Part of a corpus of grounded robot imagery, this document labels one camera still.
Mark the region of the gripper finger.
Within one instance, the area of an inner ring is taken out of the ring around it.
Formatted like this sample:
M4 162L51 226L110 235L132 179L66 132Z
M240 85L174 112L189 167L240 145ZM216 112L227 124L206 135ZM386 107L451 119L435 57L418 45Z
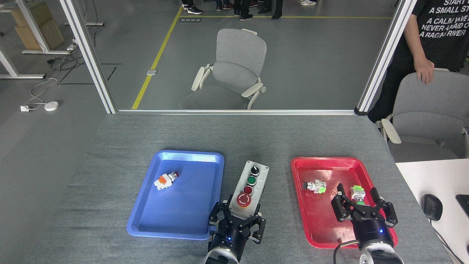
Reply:
M237 217L231 212L230 202L233 198L231 194L228 200L216 202L209 214L209 235L235 235L237 234Z
M386 202L377 192L375 187L370 190L374 206L370 206L370 217L378 225L384 224L389 227L394 227L398 223L394 206L391 202Z
M251 239L256 244L261 243L266 224L265 218L262 217L259 209L260 204L258 203L253 216L237 224L237 231L240 232L245 239Z
M337 194L332 199L331 204L335 216L339 222L345 220L362 219L362 186L354 185L350 188L352 198L348 198L342 183L338 184Z

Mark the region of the person's right hand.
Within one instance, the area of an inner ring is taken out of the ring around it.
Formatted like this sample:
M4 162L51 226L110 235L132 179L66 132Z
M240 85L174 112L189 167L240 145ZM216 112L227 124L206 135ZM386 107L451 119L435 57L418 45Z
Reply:
M417 78L425 84L432 82L434 77L435 65L430 60L423 58L417 58L414 60L414 67L417 74Z

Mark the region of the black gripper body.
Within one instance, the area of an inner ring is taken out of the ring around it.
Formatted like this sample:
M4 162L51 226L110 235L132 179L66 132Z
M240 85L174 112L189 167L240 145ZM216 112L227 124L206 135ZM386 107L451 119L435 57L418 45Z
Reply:
M247 241L238 231L235 235L210 235L210 258L241 258Z
M370 243L383 242L394 246L391 233L383 217L371 219L352 220L353 230L359 247L365 247Z

